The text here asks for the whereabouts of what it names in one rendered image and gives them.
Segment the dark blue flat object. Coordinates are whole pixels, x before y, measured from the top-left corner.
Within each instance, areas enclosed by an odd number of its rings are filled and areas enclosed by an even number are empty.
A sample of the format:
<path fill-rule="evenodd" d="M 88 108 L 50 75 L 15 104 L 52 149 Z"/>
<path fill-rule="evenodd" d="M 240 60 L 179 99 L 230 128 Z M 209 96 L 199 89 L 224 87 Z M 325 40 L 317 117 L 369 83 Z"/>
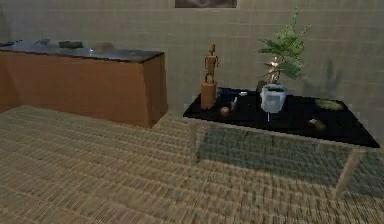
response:
<path fill-rule="evenodd" d="M 231 88 L 217 88 L 217 97 L 229 97 L 234 98 L 239 96 L 239 91 Z"/>

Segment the brown wooden figure statue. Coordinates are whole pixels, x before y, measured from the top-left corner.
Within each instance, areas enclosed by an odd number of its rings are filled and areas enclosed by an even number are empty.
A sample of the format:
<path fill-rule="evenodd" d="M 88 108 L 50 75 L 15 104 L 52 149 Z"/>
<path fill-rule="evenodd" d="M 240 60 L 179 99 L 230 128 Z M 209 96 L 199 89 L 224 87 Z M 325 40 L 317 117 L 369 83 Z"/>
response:
<path fill-rule="evenodd" d="M 215 44 L 209 46 L 209 54 L 204 58 L 206 74 L 201 83 L 201 108 L 210 109 L 216 100 L 216 86 L 214 79 L 215 68 L 218 66 L 218 57 L 215 55 Z"/>

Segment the green house plant white pot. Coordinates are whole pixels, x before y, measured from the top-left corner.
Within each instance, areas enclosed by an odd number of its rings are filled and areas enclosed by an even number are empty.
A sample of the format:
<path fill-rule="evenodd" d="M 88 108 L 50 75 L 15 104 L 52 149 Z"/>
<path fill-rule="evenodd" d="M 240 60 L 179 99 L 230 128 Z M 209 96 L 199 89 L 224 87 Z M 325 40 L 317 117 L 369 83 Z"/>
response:
<path fill-rule="evenodd" d="M 296 28 L 298 20 L 299 6 L 295 5 L 292 21 L 278 30 L 274 39 L 261 39 L 265 44 L 264 48 L 258 50 L 262 54 L 271 54 L 273 58 L 279 58 L 281 75 L 288 78 L 298 79 L 302 78 L 304 74 L 302 69 L 304 67 L 303 52 L 304 40 L 303 35 L 309 30 L 311 24 L 307 24 L 301 30 Z M 279 84 L 270 84 L 269 80 L 260 91 L 261 108 L 264 112 L 279 113 L 282 110 L 287 95 L 286 88 Z"/>

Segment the small brown round object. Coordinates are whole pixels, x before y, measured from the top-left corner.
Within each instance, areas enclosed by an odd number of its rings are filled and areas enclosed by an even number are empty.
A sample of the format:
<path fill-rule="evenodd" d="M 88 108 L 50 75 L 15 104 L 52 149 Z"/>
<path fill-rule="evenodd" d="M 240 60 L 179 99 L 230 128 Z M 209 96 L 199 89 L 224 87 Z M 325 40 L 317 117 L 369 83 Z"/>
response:
<path fill-rule="evenodd" d="M 324 130 L 326 128 L 323 122 L 315 118 L 310 119 L 309 123 L 312 124 L 318 130 Z"/>

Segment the black top table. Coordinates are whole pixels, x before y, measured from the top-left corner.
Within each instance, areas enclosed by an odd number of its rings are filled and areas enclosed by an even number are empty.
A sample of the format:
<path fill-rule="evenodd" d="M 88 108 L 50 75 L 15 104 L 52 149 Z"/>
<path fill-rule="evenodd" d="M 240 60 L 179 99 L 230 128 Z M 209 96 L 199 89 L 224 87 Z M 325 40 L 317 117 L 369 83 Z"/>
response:
<path fill-rule="evenodd" d="M 358 167 L 363 155 L 369 150 L 380 148 L 379 143 L 358 121 L 346 105 L 343 110 L 333 111 L 319 108 L 315 98 L 288 95 L 282 110 L 269 115 L 261 108 L 261 97 L 257 91 L 249 91 L 247 96 L 234 98 L 218 97 L 211 109 L 200 107 L 201 99 L 196 98 L 183 113 L 192 122 L 212 122 L 228 124 L 236 128 L 251 131 L 262 131 L 272 137 L 297 137 L 311 139 L 321 144 L 348 147 L 351 152 L 339 176 L 334 198 L 342 196 L 353 173 Z M 220 115 L 220 109 L 228 107 L 227 117 Z M 309 120 L 315 118 L 326 126 L 324 130 L 316 129 Z"/>

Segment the golden figure statue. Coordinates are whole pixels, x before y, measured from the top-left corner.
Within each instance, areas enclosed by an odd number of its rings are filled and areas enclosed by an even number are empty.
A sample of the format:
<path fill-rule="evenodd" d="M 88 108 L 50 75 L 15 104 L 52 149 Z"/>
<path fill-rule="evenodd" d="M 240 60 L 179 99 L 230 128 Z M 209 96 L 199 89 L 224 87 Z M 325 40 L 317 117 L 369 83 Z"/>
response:
<path fill-rule="evenodd" d="M 275 56 L 269 63 L 266 63 L 269 68 L 267 75 L 269 76 L 269 83 L 276 84 L 280 78 L 281 68 L 279 58 Z"/>

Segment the framed dark wall picture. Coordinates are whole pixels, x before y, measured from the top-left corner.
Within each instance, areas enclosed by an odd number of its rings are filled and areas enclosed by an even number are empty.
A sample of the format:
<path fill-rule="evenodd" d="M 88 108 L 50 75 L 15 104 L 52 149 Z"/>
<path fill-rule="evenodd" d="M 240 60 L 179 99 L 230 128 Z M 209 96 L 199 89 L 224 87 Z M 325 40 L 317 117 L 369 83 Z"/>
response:
<path fill-rule="evenodd" d="M 175 8 L 236 8 L 237 0 L 175 0 Z"/>

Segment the dark flat remote control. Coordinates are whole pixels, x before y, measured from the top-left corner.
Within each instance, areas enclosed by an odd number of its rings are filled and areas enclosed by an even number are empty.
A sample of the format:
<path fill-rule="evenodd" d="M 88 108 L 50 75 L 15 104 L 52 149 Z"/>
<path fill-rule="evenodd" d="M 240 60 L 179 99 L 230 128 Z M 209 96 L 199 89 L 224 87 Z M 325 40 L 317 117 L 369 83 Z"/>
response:
<path fill-rule="evenodd" d="M 83 43 L 79 41 L 61 41 L 59 42 L 60 48 L 78 49 L 83 48 Z"/>

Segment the brown cabinet with dark top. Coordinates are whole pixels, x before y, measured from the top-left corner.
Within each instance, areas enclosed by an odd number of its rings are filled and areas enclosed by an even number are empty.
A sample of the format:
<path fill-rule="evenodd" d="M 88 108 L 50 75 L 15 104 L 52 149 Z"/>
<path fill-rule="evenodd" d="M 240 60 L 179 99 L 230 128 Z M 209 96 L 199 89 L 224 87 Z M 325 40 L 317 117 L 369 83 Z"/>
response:
<path fill-rule="evenodd" d="M 0 113 L 21 105 L 151 128 L 168 110 L 165 54 L 0 44 Z"/>

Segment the green flat dish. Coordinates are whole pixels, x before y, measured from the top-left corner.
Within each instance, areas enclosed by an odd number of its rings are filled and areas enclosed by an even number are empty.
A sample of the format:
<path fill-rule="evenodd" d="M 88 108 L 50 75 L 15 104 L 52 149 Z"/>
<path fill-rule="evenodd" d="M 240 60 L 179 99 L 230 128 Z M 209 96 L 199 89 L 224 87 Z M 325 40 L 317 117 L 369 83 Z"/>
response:
<path fill-rule="evenodd" d="M 327 110 L 339 111 L 344 109 L 344 106 L 341 103 L 334 100 L 316 99 L 315 104 L 319 108 L 327 109 Z"/>

